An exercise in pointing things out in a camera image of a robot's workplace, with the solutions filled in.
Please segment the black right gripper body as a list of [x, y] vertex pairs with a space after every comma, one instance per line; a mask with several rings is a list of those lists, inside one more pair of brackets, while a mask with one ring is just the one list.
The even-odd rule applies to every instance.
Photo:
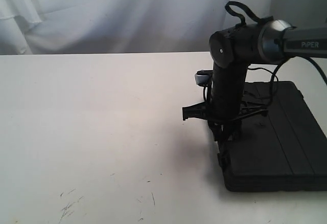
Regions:
[[243, 100], [211, 99], [182, 108], [182, 119], [207, 120], [217, 124], [228, 124], [252, 116], [266, 116], [268, 109], [262, 103]]

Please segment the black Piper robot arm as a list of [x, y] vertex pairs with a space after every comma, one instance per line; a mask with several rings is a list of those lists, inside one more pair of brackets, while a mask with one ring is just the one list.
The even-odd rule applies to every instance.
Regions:
[[242, 23], [212, 34], [209, 48], [213, 69], [195, 74], [196, 84], [203, 88], [203, 101], [184, 107], [182, 117], [206, 120], [215, 140], [225, 143], [240, 136], [244, 119], [267, 116], [278, 90], [276, 71], [271, 71], [268, 95], [255, 102], [244, 101], [251, 65], [259, 70], [266, 64], [280, 69], [294, 57], [311, 64], [315, 58], [326, 58], [326, 27], [299, 29], [283, 20]]

